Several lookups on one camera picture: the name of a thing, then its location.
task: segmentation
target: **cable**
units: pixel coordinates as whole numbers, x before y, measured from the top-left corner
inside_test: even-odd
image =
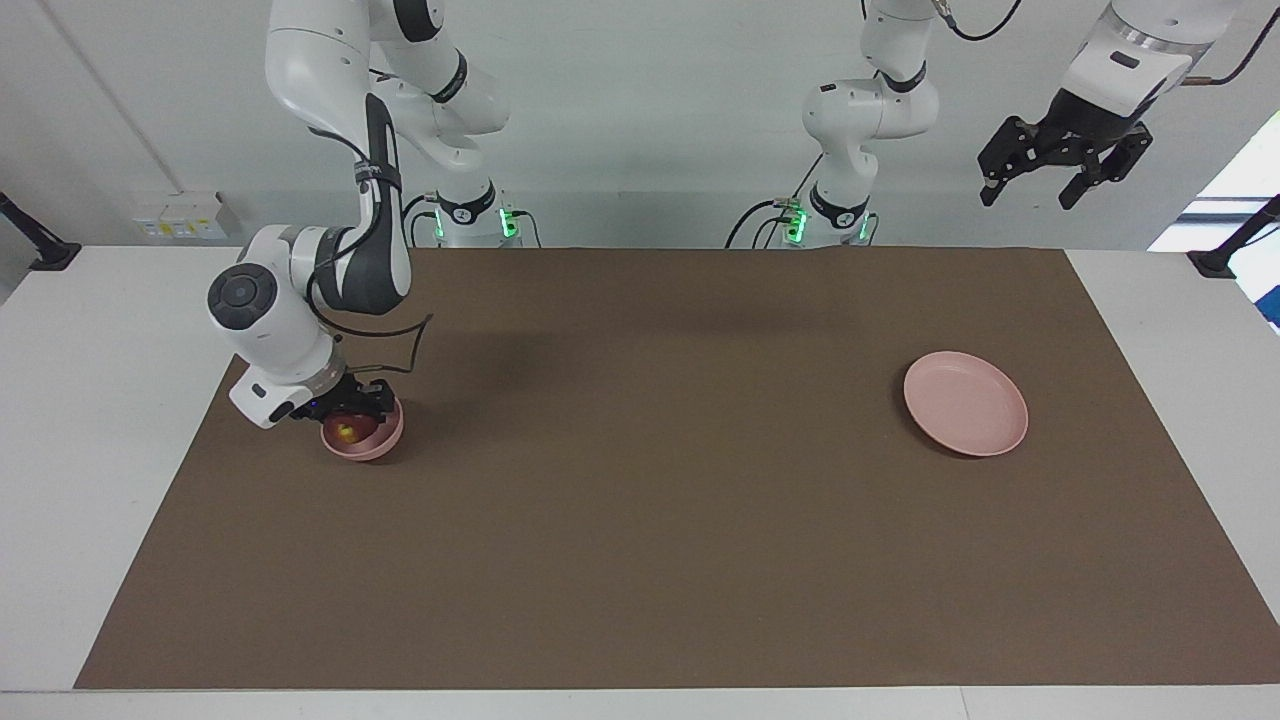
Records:
[[[335,135],[335,133],[332,133],[332,132],[316,129],[316,128],[308,128],[308,129],[314,135],[317,135],[320,137],[329,138],[329,140],[335,140],[335,141],[346,145],[353,152],[356,152],[356,155],[358,155],[361,160],[364,160],[365,163],[369,163],[369,156],[365,155],[365,152],[361,151],[360,147],[356,147],[356,145],[352,143],[346,137],[342,137],[340,135]],[[364,368],[357,368],[357,369],[349,369],[348,370],[352,374],[355,374],[355,373],[367,373],[367,372],[388,372],[388,373],[408,374],[408,373],[412,373],[413,368],[417,366],[417,352],[419,352],[419,348],[421,347],[422,334],[426,333],[426,325],[430,324],[430,322],[434,319],[434,315],[428,315],[426,318],[422,319],[422,322],[420,322],[417,324],[413,324],[411,327],[407,327],[407,328],[402,328],[399,331],[392,331],[392,332],[360,331],[360,329],[356,329],[356,328],[348,328],[348,327],[342,325],[338,322],[333,320],[332,318],[328,318],[320,310],[320,307],[316,305],[316,300],[315,300],[316,277],[320,273],[320,270],[326,270],[329,268],[333,268],[334,265],[338,264],[339,260],[342,260],[343,258],[347,258],[348,255],[351,255],[356,250],[360,250],[360,247],[364,246],[366,242],[369,242],[369,238],[371,238],[374,236],[374,232],[376,232],[378,227],[380,224],[383,224],[383,218],[385,217],[385,211],[387,211],[387,208],[385,208],[387,200],[385,199],[390,195],[390,190],[389,188],[392,188],[394,186],[392,186],[390,181],[384,179],[384,178],[378,178],[378,179],[375,179],[372,182],[380,183],[383,186],[383,190],[381,190],[383,199],[378,199],[378,197],[374,199],[374,217],[372,217],[371,222],[369,223],[369,228],[366,228],[365,232],[358,238],[356,238],[356,242],[352,242],[351,245],[348,245],[343,250],[339,250],[338,252],[335,252],[328,260],[324,260],[323,263],[316,264],[311,269],[311,274],[307,277],[307,288],[306,288],[306,293],[303,295],[303,300],[306,301],[307,307],[311,310],[311,314],[315,315],[316,320],[319,320],[321,324],[324,324],[324,325],[326,325],[326,327],[332,328],[332,329],[335,329],[335,331],[338,331],[340,333],[347,333],[349,336],[366,337],[366,338],[372,338],[372,340],[388,340],[388,338],[394,338],[394,337],[403,337],[403,336],[407,336],[407,334],[411,334],[411,333],[417,333],[417,336],[413,340],[413,350],[412,350],[412,354],[410,355],[410,363],[408,363],[408,368],[407,369],[406,368],[396,368],[396,366],[390,366],[390,365],[367,365],[367,366],[364,366]]]
[[[773,229],[778,229],[778,225],[788,222],[790,220],[786,218],[769,218],[768,220],[760,223],[760,227],[755,231],[755,238],[751,240],[751,250],[755,250],[755,247],[760,243],[760,236],[764,234],[764,228],[773,225]],[[773,242],[773,233],[769,233],[769,240],[764,243],[764,250],[769,249],[769,242]]]
[[[538,247],[543,246],[543,233],[538,231],[538,218],[535,218],[532,213],[530,213],[529,210],[516,210],[515,213],[511,214],[511,217],[529,218],[529,222],[534,223],[534,242],[538,243]]]
[[[870,247],[872,245],[876,243],[876,233],[879,232],[879,213],[872,213],[867,215],[867,222],[869,223],[872,220],[876,220],[876,227],[872,228],[872,234],[867,238],[867,247]]]
[[[989,31],[982,35],[969,35],[965,31],[960,29],[960,26],[956,24],[956,19],[954,15],[950,14],[950,10],[942,15],[942,22],[947,23],[947,27],[951,28],[951,32],[956,33],[956,37],[959,37],[960,40],[968,40],[969,42],[982,42],[983,40],[991,40],[992,37],[996,37],[996,35],[998,35],[1000,31],[1005,29],[1005,26],[1009,24],[1009,20],[1014,19],[1014,15],[1018,13],[1018,8],[1021,6],[1023,6],[1023,0],[1014,0],[1014,6],[1009,9],[1009,14],[1005,15],[1005,19],[1000,20],[1000,24],[997,24],[996,27],[991,28]]]
[[[413,208],[417,208],[419,204],[421,202],[430,202],[433,205],[439,205],[439,199],[435,197],[434,195],[419,195],[412,200],[412,202],[404,206],[404,210],[401,213],[401,219],[408,218],[410,214],[413,213]]]
[[[813,161],[813,165],[809,167],[809,172],[805,173],[804,179],[800,181],[800,184],[796,186],[796,191],[791,193],[791,200],[797,200],[800,197],[800,192],[804,190],[804,186],[809,182],[809,178],[813,177],[813,173],[818,169],[818,164],[822,163],[822,158],[823,158],[823,154],[819,152],[818,154],[818,159]],[[787,211],[783,210],[783,211],[778,213],[778,218],[777,219],[782,220],[786,217],[787,217]],[[764,241],[764,249],[765,250],[768,250],[769,246],[773,245],[773,233],[776,233],[776,232],[778,232],[778,225],[773,225],[773,229],[769,231],[769,240]]]
[[[1253,61],[1253,56],[1258,54],[1258,49],[1261,49],[1262,44],[1266,42],[1267,35],[1271,33],[1271,28],[1275,27],[1276,20],[1280,20],[1280,8],[1276,8],[1275,12],[1271,13],[1271,19],[1267,20],[1267,24],[1262,26],[1262,32],[1260,32],[1257,40],[1253,41],[1253,46],[1249,47],[1249,51],[1244,55],[1244,59],[1240,60],[1240,64],[1236,65],[1236,68],[1234,70],[1231,70],[1230,74],[1228,74],[1226,77],[1222,77],[1222,78],[1212,78],[1212,77],[1203,77],[1203,76],[1189,77],[1189,78],[1187,78],[1183,82],[1183,85],[1188,85],[1188,86],[1193,86],[1193,87],[1196,87],[1196,86],[1199,86],[1199,87],[1219,87],[1219,86],[1226,85],[1226,83],[1231,82],[1233,79],[1240,77],[1240,73],[1244,72],[1244,68],[1249,67],[1249,63]]]
[[[417,229],[416,229],[417,228],[417,222],[421,220],[422,218],[435,218],[435,217],[436,217],[435,215],[435,210],[425,210],[422,213],[419,213],[417,215],[413,215],[413,219],[410,220],[408,223],[406,223],[404,227],[408,231],[408,242],[410,242],[410,246],[412,246],[412,247],[417,247],[419,246],[417,245]]]
[[[751,215],[759,213],[760,210],[764,210],[765,208],[772,208],[772,206],[773,201],[765,200],[764,202],[756,202],[755,205],[751,206],[750,210],[742,213],[742,217],[739,218],[737,224],[733,225],[733,232],[728,233],[728,240],[724,241],[724,250],[733,247],[733,238],[737,237],[737,231],[742,229],[742,225],[746,224],[746,220],[751,219]]]
[[[1257,245],[1257,243],[1262,242],[1263,240],[1274,236],[1276,233],[1276,231],[1280,231],[1280,225],[1271,228],[1271,231],[1267,232],[1266,234],[1261,234],[1261,236],[1251,240],[1249,242],[1245,242],[1244,246],[1248,247],[1251,245]]]

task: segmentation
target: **pink plate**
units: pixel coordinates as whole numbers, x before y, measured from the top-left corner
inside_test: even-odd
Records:
[[[351,460],[352,462],[371,462],[378,460],[390,452],[403,434],[404,407],[401,405],[399,398],[396,400],[396,410],[387,418],[385,423],[379,425],[378,432],[356,445],[337,445],[330,442],[324,428],[320,428],[320,441],[324,442],[324,446],[338,457]]]
[[[934,352],[906,372],[906,407],[943,446],[974,457],[1011,452],[1027,438],[1023,393],[998,368],[964,352]]]

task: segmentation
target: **green led light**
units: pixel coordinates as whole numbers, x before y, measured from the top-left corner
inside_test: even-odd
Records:
[[[520,225],[512,219],[511,213],[506,208],[498,209],[498,215],[502,218],[502,233],[507,237],[516,237],[520,234]]]
[[[791,219],[791,227],[787,229],[787,242],[792,245],[804,243],[804,229],[808,225],[809,213],[796,210],[796,217]]]

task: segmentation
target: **white wall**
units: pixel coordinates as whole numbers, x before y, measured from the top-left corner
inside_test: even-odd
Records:
[[[353,220],[349,156],[266,90],[269,0],[5,4],[0,186],[58,232],[140,243],[131,193],[168,186],[77,47],[180,184],[223,191],[246,229]],[[977,29],[1007,1],[954,5]],[[1236,83],[1161,100],[1148,115],[1156,145],[1125,184],[1062,213],[1070,172],[1044,170],[983,209],[977,152],[1006,115],[1038,119],[1103,6],[1028,3],[982,45],[934,36],[938,128],[876,143],[881,242],[1144,249],[1280,108],[1274,41]],[[1206,70],[1234,67],[1272,8],[1249,0]],[[481,140],[493,173],[557,245],[723,243],[742,209],[788,193],[815,156],[799,119],[808,88],[869,73],[850,0],[475,0],[451,4],[448,23],[513,101],[507,131]],[[425,163],[406,170],[430,187]]]
[[[26,275],[27,265],[22,261],[20,251],[17,238],[0,231],[0,304],[8,300]]]

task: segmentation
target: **window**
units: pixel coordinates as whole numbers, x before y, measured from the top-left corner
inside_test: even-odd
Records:
[[[1212,250],[1280,193],[1280,113],[1262,126],[1178,222],[1151,246],[1156,252]],[[1280,286],[1280,233],[1235,254],[1231,269],[1249,300]]]

